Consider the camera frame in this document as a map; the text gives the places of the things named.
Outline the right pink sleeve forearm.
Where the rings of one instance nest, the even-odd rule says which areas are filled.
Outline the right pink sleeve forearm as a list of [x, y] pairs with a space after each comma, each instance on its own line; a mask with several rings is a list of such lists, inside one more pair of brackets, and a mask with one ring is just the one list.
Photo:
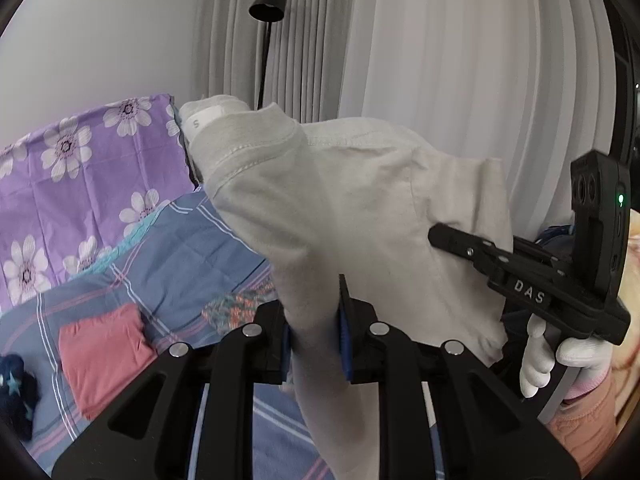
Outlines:
[[615, 389], [611, 372], [590, 393], [563, 403], [547, 429], [576, 460], [585, 477], [616, 437]]

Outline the right white gloved hand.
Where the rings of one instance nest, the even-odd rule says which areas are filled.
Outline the right white gloved hand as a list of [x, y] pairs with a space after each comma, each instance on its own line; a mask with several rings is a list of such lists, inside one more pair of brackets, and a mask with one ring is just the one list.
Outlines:
[[577, 368], [578, 375], [565, 400], [590, 393], [604, 382], [611, 368], [613, 345], [598, 337], [567, 338], [551, 349], [544, 336], [547, 322], [532, 314], [527, 324], [527, 344], [520, 369], [521, 393], [526, 399], [548, 386], [556, 364]]

